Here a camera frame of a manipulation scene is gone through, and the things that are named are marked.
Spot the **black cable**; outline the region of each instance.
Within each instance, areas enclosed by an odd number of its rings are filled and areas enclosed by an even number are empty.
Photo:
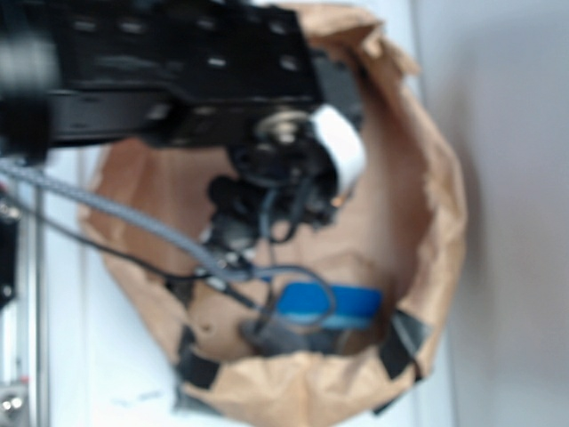
[[[182,283],[182,284],[188,283],[188,284],[191,284],[192,282],[194,282],[196,280],[203,279],[203,278],[209,278],[211,276],[210,274],[207,274],[207,273],[192,274],[192,275],[188,275],[188,276],[182,276],[182,275],[176,275],[176,274],[169,273],[169,272],[164,271],[164,270],[158,268],[157,266],[151,264],[150,262],[146,262],[146,261],[142,260],[141,258],[139,258],[137,256],[134,256],[131,254],[126,254],[124,252],[113,249],[112,247],[105,246],[105,245],[97,243],[93,240],[90,240],[89,238],[85,238],[85,237],[81,236],[80,234],[77,234],[74,231],[71,231],[68,228],[58,224],[57,222],[55,222],[49,218],[46,218],[45,216],[41,215],[39,212],[27,207],[26,205],[21,203],[18,199],[9,195],[8,193],[4,193],[0,198],[4,198],[10,204],[12,204],[12,205],[16,206],[18,209],[20,209],[23,213],[28,214],[28,215],[32,215],[38,221],[45,223],[46,225],[50,226],[52,229],[58,231],[63,236],[70,238],[72,240],[75,240],[76,242],[78,242],[82,245],[92,247],[92,248],[97,249],[97,250],[104,252],[106,254],[110,254],[110,255],[116,256],[118,258],[122,258],[128,262],[132,262],[132,263],[142,267],[144,270],[150,271],[150,272],[156,274],[157,276],[160,276],[161,278],[163,278],[166,281],[166,283],[170,283],[170,284],[171,283]],[[247,296],[239,293],[237,290],[235,290],[229,284],[226,284],[224,289],[218,289],[218,288],[213,287],[213,286],[210,286],[210,287],[212,287],[213,289],[217,290],[218,292],[220,292],[222,294],[227,295],[228,297],[230,297],[231,299],[240,303],[241,305],[245,306],[248,309],[256,310],[256,311],[260,312],[261,314],[266,312],[266,309],[264,307],[261,307],[255,301],[253,301],[250,298],[248,298]]]
[[[39,212],[27,207],[26,205],[21,203],[18,199],[16,199],[15,197],[13,197],[7,193],[4,193],[2,195],[2,198],[5,198],[6,200],[8,200],[9,203],[16,206],[23,213],[31,215],[34,218],[36,218],[38,221],[43,222],[46,225],[50,226],[52,229],[56,230],[57,232],[59,232],[60,234],[65,236],[66,238],[70,238],[70,239],[75,240],[76,242],[78,242],[82,245],[92,247],[92,248],[97,249],[97,250],[104,252],[106,254],[110,254],[110,255],[113,255],[117,258],[122,258],[124,260],[127,260],[128,262],[132,262],[133,264],[136,264],[139,267],[142,267],[144,270],[150,271],[151,273],[154,273],[157,276],[160,276],[161,278],[163,278],[166,281],[189,282],[192,280],[198,280],[200,278],[209,277],[209,275],[205,275],[205,274],[199,274],[199,275],[192,274],[192,275],[183,276],[183,275],[176,275],[176,274],[169,273],[167,271],[164,271],[164,270],[158,268],[157,266],[155,266],[154,264],[152,264],[150,262],[144,261],[143,259],[141,259],[137,256],[118,251],[118,250],[116,250],[110,246],[105,246],[105,245],[102,245],[100,243],[95,242],[94,240],[90,240],[89,238],[85,238],[85,237],[81,236],[80,234],[77,234],[74,231],[71,231],[70,229],[58,224],[57,222],[55,222],[49,218],[46,218],[45,216],[41,215]]]
[[[262,201],[259,211],[259,235],[260,238],[265,240],[268,244],[269,256],[272,264],[271,268],[279,269],[279,266],[276,265],[274,244],[286,242],[296,233],[296,230],[299,224],[301,223],[302,212],[304,211],[304,205],[312,189],[312,184],[313,180],[310,177],[305,178],[301,182],[296,198],[293,201],[291,220],[290,220],[291,224],[288,233],[283,239],[279,240],[274,238],[271,230],[272,215],[281,189],[270,189]],[[336,297],[333,293],[332,288],[330,287],[330,284],[328,284],[325,280],[322,280],[322,278],[320,278],[317,274],[309,270],[304,270],[301,274],[312,278],[322,288],[322,291],[325,294],[326,299],[328,300],[328,309],[322,314],[320,314],[315,320],[304,325],[304,326],[320,326],[327,318],[329,318],[336,311],[336,305],[337,305]],[[256,333],[259,333],[259,331],[265,325],[267,325],[267,323],[273,318],[279,301],[280,298],[276,297],[275,295],[273,280],[270,280],[268,282],[268,294],[264,306],[265,311],[261,313],[257,321],[257,324],[255,326]]]

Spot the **gray wall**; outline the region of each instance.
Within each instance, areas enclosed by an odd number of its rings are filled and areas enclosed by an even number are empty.
[[[459,151],[458,425],[567,425],[569,2],[415,1],[427,106]]]

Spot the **brown paper bag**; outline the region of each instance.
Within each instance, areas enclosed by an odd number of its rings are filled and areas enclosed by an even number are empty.
[[[205,286],[184,307],[158,278],[105,262],[150,333],[177,366],[183,390],[222,414],[258,426],[328,426],[380,407],[428,375],[464,255],[466,206],[459,163],[403,86],[417,65],[385,38],[369,12],[294,5],[312,45],[352,67],[365,105],[368,166],[338,223],[301,229],[277,249],[334,282],[380,289],[374,327],[349,337],[342,356],[254,356],[237,325],[255,314]],[[213,207],[206,188],[230,166],[221,149],[153,150],[138,141],[109,149],[94,189],[198,238]],[[90,236],[178,274],[193,260],[123,222],[83,211]],[[260,251],[258,262],[265,262]],[[239,290],[262,302],[260,283]]]

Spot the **screw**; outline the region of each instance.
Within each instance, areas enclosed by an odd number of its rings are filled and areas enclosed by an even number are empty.
[[[284,36],[286,34],[286,26],[284,25],[283,22],[279,20],[273,20],[272,22],[269,23],[268,27],[273,33],[278,34],[280,36]]]
[[[86,16],[77,17],[73,21],[73,29],[82,33],[94,33],[97,27],[97,21]]]
[[[228,62],[221,55],[211,55],[207,59],[207,64],[212,68],[225,68],[227,67]]]
[[[205,31],[215,31],[217,29],[217,22],[210,16],[203,16],[197,20],[197,26]]]
[[[20,210],[6,203],[5,200],[0,200],[0,218],[5,222],[16,221],[20,218]]]
[[[18,396],[6,396],[3,398],[2,405],[0,409],[8,414],[12,415],[14,412],[19,411],[24,406],[24,401]]]
[[[2,296],[6,299],[10,298],[13,294],[12,287],[10,285],[2,285]]]
[[[287,71],[300,71],[301,64],[299,60],[291,55],[283,55],[281,56],[281,67],[286,69]]]
[[[147,25],[137,18],[124,18],[118,22],[118,27],[126,34],[140,36],[147,31]]]
[[[275,125],[272,133],[282,145],[290,145],[296,141],[298,126],[292,122],[280,122]]]

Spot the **black tape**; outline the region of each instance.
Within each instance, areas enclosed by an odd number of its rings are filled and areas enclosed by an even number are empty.
[[[380,359],[392,380],[413,363],[422,344],[430,334],[430,326],[397,310],[391,318],[385,343],[380,347]]]
[[[220,369],[220,363],[198,356],[193,351],[196,336],[189,327],[184,327],[180,339],[180,362],[176,370],[185,382],[200,389],[210,389]]]
[[[208,415],[221,416],[222,413],[217,409],[209,406],[207,403],[203,402],[198,398],[194,398],[184,393],[181,388],[177,390],[177,400],[176,400],[176,410],[179,411],[189,411],[189,412],[199,412]]]
[[[391,407],[391,405],[393,405],[395,402],[397,402],[397,399],[390,400],[388,403],[384,403],[383,405],[379,405],[372,412],[374,415],[382,414],[386,409]]]
[[[180,338],[180,345],[178,346],[178,354],[181,353],[189,346],[191,346],[194,342],[196,342],[196,336],[194,335],[194,331],[192,331],[189,326],[184,326],[184,329],[181,331],[181,338]]]

